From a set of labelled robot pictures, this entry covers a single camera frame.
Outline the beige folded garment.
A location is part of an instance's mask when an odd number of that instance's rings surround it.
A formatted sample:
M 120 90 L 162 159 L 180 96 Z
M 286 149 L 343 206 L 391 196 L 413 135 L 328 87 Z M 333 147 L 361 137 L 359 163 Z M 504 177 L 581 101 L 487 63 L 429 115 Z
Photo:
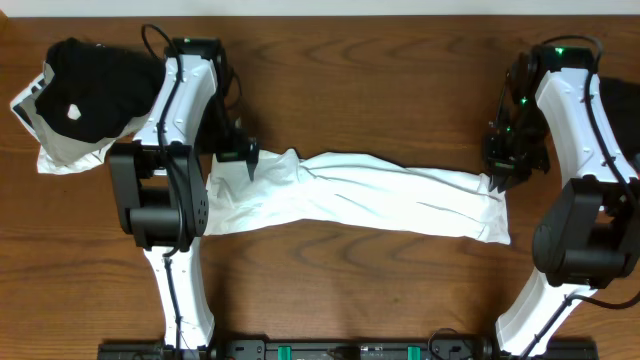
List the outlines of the beige folded garment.
M 52 82 L 54 78 L 54 71 L 48 63 L 44 62 L 43 72 L 41 74 L 45 76 L 46 86 L 23 100 L 19 107 L 30 120 L 31 125 L 36 132 L 36 136 L 38 138 L 37 141 L 57 166 L 70 165 L 84 155 L 98 150 L 100 147 L 106 145 L 112 140 L 114 140 L 115 143 L 121 138 L 138 132 L 140 129 L 145 127 L 148 122 L 149 114 L 145 114 L 141 117 L 134 117 L 126 124 L 124 129 L 121 130 L 118 135 L 108 136 L 96 143 L 81 141 L 59 134 L 55 132 L 45 121 L 43 116 L 37 113 L 35 102 L 46 87 Z

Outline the black garment with red cuff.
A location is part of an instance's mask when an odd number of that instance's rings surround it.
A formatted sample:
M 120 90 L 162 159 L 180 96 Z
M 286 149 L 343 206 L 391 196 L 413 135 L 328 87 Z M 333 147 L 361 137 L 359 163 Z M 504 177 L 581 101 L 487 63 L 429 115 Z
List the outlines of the black garment with red cuff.
M 601 101 L 625 158 L 639 156 L 639 84 L 617 78 L 600 79 Z

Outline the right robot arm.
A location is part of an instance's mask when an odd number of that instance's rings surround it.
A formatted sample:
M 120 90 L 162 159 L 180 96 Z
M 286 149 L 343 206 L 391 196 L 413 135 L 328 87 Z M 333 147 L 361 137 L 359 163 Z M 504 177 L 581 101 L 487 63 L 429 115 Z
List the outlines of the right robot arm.
M 558 163 L 562 189 L 532 240 L 534 269 L 495 323 L 496 359 L 593 359 L 590 342 L 554 333 L 597 291 L 629 276 L 639 259 L 639 168 L 624 154 L 601 99 L 601 42 L 545 40 L 507 71 L 483 140 L 493 190 Z

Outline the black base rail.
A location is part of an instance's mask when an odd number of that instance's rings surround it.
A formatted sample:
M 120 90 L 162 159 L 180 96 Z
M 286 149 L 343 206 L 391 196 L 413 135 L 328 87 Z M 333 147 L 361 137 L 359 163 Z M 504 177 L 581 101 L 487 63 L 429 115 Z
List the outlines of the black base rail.
M 525 359 L 498 350 L 487 337 L 437 331 L 429 340 L 413 342 L 301 342 L 266 338 L 215 341 L 195 349 L 174 349 L 161 343 L 106 343 L 98 347 L 100 360 L 209 359 L 209 360 L 506 360 Z M 594 341 L 551 340 L 546 352 L 526 359 L 597 360 Z

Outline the black folded garment on pile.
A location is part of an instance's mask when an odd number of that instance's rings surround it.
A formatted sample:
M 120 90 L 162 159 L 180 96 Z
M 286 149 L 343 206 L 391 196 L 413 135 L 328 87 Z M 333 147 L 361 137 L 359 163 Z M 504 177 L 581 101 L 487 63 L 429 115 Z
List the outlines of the black folded garment on pile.
M 53 78 L 36 112 L 56 133 L 87 143 L 114 138 L 147 114 L 165 77 L 164 65 L 147 54 L 75 38 L 52 45 L 45 63 Z

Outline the white Mr Robot t-shirt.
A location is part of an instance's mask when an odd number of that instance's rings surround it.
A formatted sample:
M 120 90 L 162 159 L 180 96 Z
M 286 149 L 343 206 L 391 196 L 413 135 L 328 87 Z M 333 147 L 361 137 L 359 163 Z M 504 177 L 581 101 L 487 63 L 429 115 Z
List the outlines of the white Mr Robot t-shirt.
M 213 162 L 206 234 L 226 235 L 298 220 L 510 243 L 504 194 L 485 174 L 404 168 L 368 154 L 261 151 L 254 175 Z

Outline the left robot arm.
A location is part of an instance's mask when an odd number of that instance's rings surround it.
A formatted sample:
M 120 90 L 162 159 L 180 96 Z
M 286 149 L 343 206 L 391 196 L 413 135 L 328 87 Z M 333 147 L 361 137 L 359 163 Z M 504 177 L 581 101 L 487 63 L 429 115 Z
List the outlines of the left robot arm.
M 236 74 L 218 39 L 174 38 L 165 77 L 146 124 L 109 151 L 119 221 L 152 267 L 166 332 L 140 356 L 203 359 L 214 316 L 206 302 L 200 241 L 210 214 L 202 154 L 241 162 L 253 174 L 260 147 L 230 119 L 225 98 Z

